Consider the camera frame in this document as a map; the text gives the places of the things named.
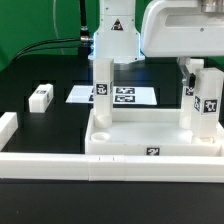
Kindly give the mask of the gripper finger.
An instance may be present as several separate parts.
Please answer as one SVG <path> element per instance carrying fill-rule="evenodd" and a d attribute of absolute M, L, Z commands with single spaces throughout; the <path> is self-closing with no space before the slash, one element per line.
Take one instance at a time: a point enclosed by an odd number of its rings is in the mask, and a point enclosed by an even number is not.
<path fill-rule="evenodd" d="M 179 57 L 177 59 L 178 66 L 182 73 L 182 83 L 190 88 L 195 87 L 196 75 L 190 71 L 190 59 L 187 57 Z"/>

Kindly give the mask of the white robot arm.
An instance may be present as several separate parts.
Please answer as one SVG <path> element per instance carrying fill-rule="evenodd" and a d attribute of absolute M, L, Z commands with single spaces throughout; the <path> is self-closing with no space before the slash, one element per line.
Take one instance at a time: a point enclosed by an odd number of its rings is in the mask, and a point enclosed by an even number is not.
<path fill-rule="evenodd" d="M 224 55 L 224 0 L 152 0 L 140 29 L 136 0 L 99 0 L 91 60 L 128 65 L 147 57 Z"/>

